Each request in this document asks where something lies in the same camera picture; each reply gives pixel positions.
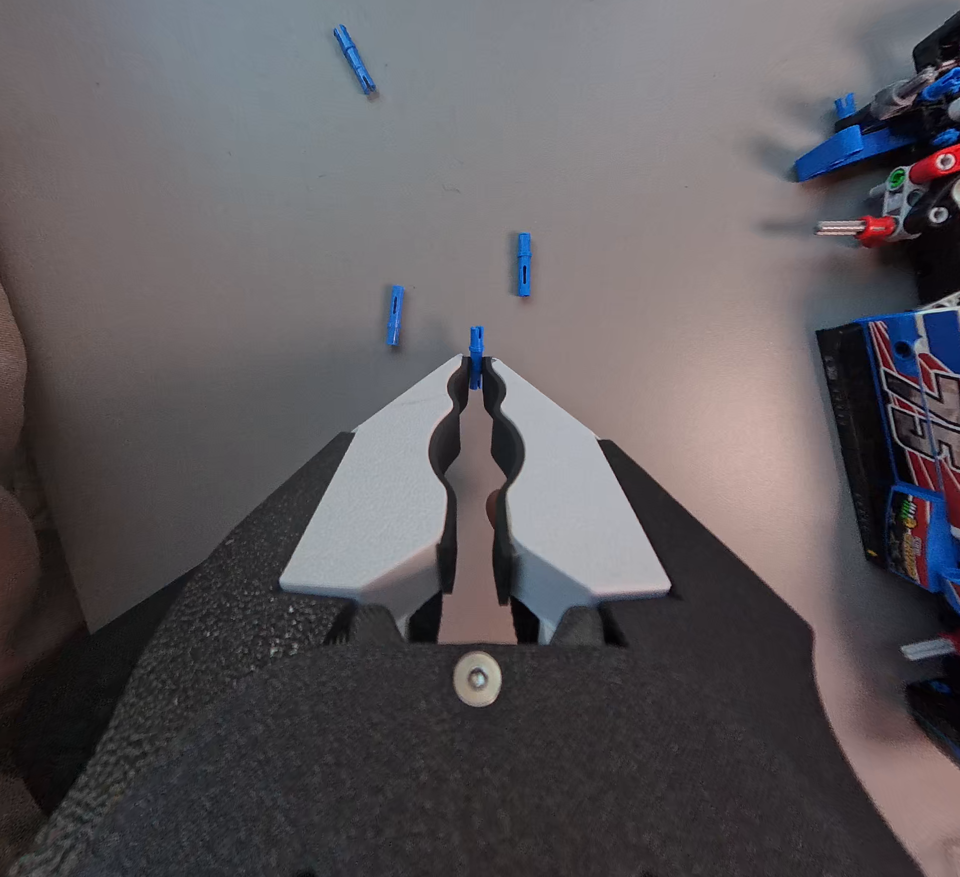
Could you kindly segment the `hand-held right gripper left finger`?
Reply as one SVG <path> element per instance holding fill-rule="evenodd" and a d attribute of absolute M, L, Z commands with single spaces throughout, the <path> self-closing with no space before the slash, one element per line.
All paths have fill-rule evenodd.
<path fill-rule="evenodd" d="M 455 355 L 355 427 L 279 588 L 383 607 L 402 638 L 434 642 L 457 568 L 461 414 Z"/>

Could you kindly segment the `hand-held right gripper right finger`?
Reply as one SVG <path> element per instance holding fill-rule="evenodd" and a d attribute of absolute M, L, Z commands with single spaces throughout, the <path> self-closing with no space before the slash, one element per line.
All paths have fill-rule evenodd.
<path fill-rule="evenodd" d="M 494 583 L 515 625 L 557 628 L 572 608 L 666 596 L 669 576 L 597 435 L 494 357 L 484 407 L 503 476 Z"/>

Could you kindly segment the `brick-built toy race car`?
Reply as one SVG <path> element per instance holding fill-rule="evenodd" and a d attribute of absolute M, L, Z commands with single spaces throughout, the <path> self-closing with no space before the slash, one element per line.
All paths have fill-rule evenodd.
<path fill-rule="evenodd" d="M 817 236 L 901 250 L 918 307 L 816 332 L 865 558 L 931 594 L 945 630 L 906 644 L 939 672 L 904 688 L 908 712 L 959 758 L 959 14 L 912 49 L 914 72 L 858 105 L 834 101 L 832 133 L 798 156 L 799 184 L 863 165 L 889 171 L 870 212 Z"/>

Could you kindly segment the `person's beige sweatshirt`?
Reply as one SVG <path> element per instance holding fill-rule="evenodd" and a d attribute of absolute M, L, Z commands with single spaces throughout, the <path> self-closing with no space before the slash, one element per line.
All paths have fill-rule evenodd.
<path fill-rule="evenodd" d="M 84 616 L 27 427 L 28 359 L 1 292 L 1 691 L 59 652 Z"/>

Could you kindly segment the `person's dark trousers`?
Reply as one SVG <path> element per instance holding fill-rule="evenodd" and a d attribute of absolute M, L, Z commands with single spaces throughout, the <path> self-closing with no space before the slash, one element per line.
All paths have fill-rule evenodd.
<path fill-rule="evenodd" d="M 2 854 L 64 799 L 100 737 L 187 571 L 94 632 L 85 626 L 31 666 L 2 704 Z"/>

